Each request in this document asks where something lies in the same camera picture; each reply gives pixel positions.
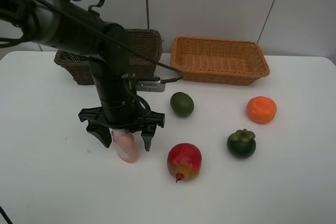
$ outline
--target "white table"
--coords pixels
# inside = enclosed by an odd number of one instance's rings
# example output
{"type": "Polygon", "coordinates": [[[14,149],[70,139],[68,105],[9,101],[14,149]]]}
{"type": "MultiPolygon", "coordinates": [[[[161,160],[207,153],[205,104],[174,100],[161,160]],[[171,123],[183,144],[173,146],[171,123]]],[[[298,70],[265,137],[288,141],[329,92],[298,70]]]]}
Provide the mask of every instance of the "white table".
{"type": "MultiPolygon", "coordinates": [[[[0,61],[0,205],[14,224],[336,223],[330,60],[268,56],[271,74],[249,87],[180,81],[141,93],[166,125],[149,153],[136,135],[141,158],[130,165],[78,119],[82,108],[100,105],[95,87],[77,85],[53,57],[12,52],[0,61]],[[170,109],[178,91],[194,99],[190,118],[170,109]],[[258,95],[277,103],[268,125],[244,114],[258,95]],[[238,161],[226,139],[242,128],[256,133],[257,150],[238,161]],[[196,144],[203,165],[196,180],[176,184],[166,157],[180,142],[196,144]]],[[[174,75],[159,67],[157,74],[174,75]]]]}

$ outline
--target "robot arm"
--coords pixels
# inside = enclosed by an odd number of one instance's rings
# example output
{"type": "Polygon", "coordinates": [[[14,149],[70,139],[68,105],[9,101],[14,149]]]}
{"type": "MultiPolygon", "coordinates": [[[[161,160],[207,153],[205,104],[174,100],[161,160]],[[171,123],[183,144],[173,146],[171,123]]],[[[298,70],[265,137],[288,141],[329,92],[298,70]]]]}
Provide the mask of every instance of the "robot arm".
{"type": "Polygon", "coordinates": [[[101,102],[101,107],[79,113],[82,122],[89,122],[87,131],[105,147],[112,142],[109,128],[142,131],[145,149],[149,151],[156,127],[164,126],[164,114],[151,111],[137,95],[136,80],[127,74],[129,53],[180,73],[178,78],[161,80],[162,84],[181,79],[183,73],[132,51],[123,27],[104,22],[92,7],[84,10],[71,0],[0,0],[0,19],[20,27],[24,33],[20,39],[0,38],[6,42],[0,48],[33,41],[87,56],[101,102]]]}

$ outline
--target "green lime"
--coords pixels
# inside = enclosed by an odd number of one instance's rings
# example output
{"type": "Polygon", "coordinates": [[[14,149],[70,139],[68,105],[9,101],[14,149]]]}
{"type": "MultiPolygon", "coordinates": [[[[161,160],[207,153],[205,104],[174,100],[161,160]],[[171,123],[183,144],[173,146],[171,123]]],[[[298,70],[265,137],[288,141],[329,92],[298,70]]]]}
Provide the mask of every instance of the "green lime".
{"type": "Polygon", "coordinates": [[[170,98],[170,106],[180,117],[185,118],[193,113],[195,105],[193,99],[183,92],[178,92],[170,98]]]}

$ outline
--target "orange wicker basket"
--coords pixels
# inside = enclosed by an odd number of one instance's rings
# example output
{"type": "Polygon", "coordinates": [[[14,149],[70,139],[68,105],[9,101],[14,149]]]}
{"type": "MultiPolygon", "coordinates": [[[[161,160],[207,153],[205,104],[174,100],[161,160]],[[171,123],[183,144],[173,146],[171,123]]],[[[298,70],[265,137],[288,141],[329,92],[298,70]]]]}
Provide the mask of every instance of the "orange wicker basket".
{"type": "Polygon", "coordinates": [[[171,65],[187,81],[247,86],[269,75],[261,48],[251,41],[177,37],[171,65]]]}

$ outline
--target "wall seam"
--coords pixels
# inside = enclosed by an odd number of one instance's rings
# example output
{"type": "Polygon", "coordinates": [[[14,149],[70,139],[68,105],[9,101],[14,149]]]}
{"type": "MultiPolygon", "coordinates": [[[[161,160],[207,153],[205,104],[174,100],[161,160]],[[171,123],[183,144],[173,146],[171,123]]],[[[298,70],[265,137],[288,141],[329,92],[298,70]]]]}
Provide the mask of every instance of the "wall seam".
{"type": "Polygon", "coordinates": [[[273,2],[272,2],[272,5],[271,5],[271,7],[270,7],[270,9],[269,9],[269,11],[268,11],[268,14],[267,14],[266,20],[265,20],[265,22],[264,22],[264,25],[263,25],[263,27],[262,27],[262,29],[261,29],[261,33],[260,33],[260,35],[259,35],[259,38],[258,38],[258,41],[257,41],[257,43],[259,43],[259,41],[260,41],[260,38],[261,38],[261,36],[262,36],[262,34],[263,34],[263,32],[264,32],[264,29],[265,29],[266,23],[267,23],[267,21],[268,21],[269,15],[270,15],[270,13],[271,13],[271,11],[272,11],[272,9],[273,9],[273,6],[274,6],[274,3],[275,3],[275,1],[276,1],[276,0],[273,0],[273,2]]]}

